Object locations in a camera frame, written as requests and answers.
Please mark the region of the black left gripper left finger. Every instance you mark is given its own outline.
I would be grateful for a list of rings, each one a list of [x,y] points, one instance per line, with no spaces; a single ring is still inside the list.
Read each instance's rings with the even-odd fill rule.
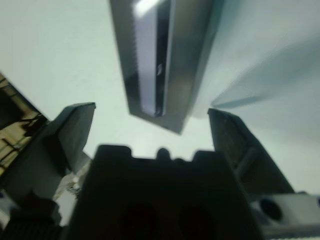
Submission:
[[[18,207],[31,193],[51,199],[64,176],[82,165],[96,105],[93,102],[65,107],[43,126],[0,177],[0,188]]]

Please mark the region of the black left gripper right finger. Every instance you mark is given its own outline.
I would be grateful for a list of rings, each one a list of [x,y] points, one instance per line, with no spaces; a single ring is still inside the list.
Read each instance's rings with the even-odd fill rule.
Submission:
[[[224,155],[232,170],[238,198],[286,202],[295,197],[282,171],[239,116],[213,108],[207,114],[214,148]]]

